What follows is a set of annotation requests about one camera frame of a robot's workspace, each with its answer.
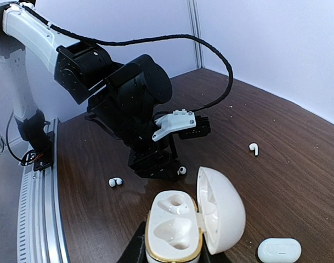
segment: robotic arm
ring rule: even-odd
[[[156,121],[154,107],[168,102],[172,85],[148,55],[123,65],[96,43],[63,35],[34,17],[31,3],[0,4],[0,63],[10,78],[14,117],[23,140],[52,165],[51,135],[43,131],[44,114],[31,94],[25,48],[34,52],[54,79],[81,104],[88,99],[88,119],[100,124],[131,148],[128,165],[142,178],[176,180],[180,163],[173,133],[188,139],[210,132],[208,118],[174,111]]]

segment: case lid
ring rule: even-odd
[[[216,170],[200,167],[197,202],[210,253],[217,254],[233,247],[244,233],[246,215],[241,197],[229,179]]]

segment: white earbud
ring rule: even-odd
[[[250,151],[254,151],[254,156],[258,155],[258,145],[255,143],[252,143],[249,145]]]
[[[111,186],[111,187],[115,187],[116,184],[117,185],[122,185],[123,184],[123,180],[119,177],[115,177],[115,178],[111,178],[109,181],[108,181],[108,184]]]
[[[114,179],[116,180],[116,183],[117,183],[118,185],[122,185],[122,184],[123,184],[123,180],[122,180],[121,178],[116,177],[116,178],[114,178]]]
[[[186,167],[181,166],[178,170],[178,175],[184,175],[186,174]]]

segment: black cable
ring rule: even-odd
[[[106,132],[108,135],[110,135],[113,139],[115,140],[121,140],[120,138],[118,138],[111,130],[109,130],[102,122],[98,121],[97,119],[95,119],[95,117],[93,117],[93,115],[86,115],[84,117],[84,119],[86,121],[90,121],[93,123],[96,123],[104,132]]]
[[[25,8],[25,10],[27,10],[31,15],[33,15],[38,20],[40,20],[41,22],[43,22],[47,26],[50,25],[49,21],[47,21],[45,18],[43,18],[42,16],[37,14],[34,10],[32,10],[31,8],[29,8],[27,6],[23,6],[23,7]],[[55,25],[52,25],[52,24],[50,25],[50,28],[52,28],[53,30],[55,30],[59,33],[62,33],[66,36],[69,36],[71,38],[74,38],[74,39],[77,39],[77,40],[80,40],[80,41],[92,42],[92,43],[96,43],[96,44],[100,44],[100,45],[106,45],[106,46],[112,46],[112,47],[133,45],[133,44],[141,44],[141,43],[146,43],[146,42],[156,42],[156,41],[161,41],[161,40],[177,39],[177,38],[191,39],[193,41],[196,41],[196,42],[204,45],[205,47],[210,49],[212,52],[214,52],[221,59],[221,61],[225,64],[225,67],[227,68],[228,73],[229,73],[229,80],[228,80],[228,85],[227,85],[224,93],[220,97],[211,101],[208,104],[203,105],[202,107],[191,110],[193,112],[201,111],[201,110],[204,110],[206,108],[210,108],[210,107],[220,103],[222,100],[224,100],[229,95],[229,93],[231,91],[231,87],[233,85],[233,81],[234,81],[233,69],[231,68],[231,65],[229,64],[227,59],[215,47],[213,47],[212,45],[210,45],[209,43],[207,43],[203,39],[200,39],[200,38],[192,36],[192,35],[178,34],[178,35],[168,35],[168,36],[160,36],[160,37],[134,39],[134,40],[131,40],[131,41],[122,41],[122,42],[111,41],[111,42],[108,42],[108,41],[102,41],[102,40],[95,39],[95,38],[80,36],[80,35],[77,35],[75,33],[72,33],[68,30],[62,29],[62,28],[60,28],[58,26],[55,26]]]
[[[8,129],[9,129],[9,125],[11,123],[11,120],[12,120],[12,117],[13,117],[13,111],[11,113],[11,116],[9,116],[9,119],[8,119],[8,122],[7,122],[7,126],[6,126],[6,145],[7,145],[7,149],[9,151],[9,153],[12,155],[13,158],[15,158],[17,161],[19,161],[22,165],[25,164],[25,162],[18,158],[14,153],[13,151],[11,150],[11,147],[9,146],[9,142],[8,142]]]

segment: white earbud case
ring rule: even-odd
[[[242,200],[229,179],[211,168],[200,167],[197,206],[182,191],[163,191],[154,199],[145,232],[149,263],[197,263],[202,234],[209,252],[234,246],[244,233],[246,216]]]

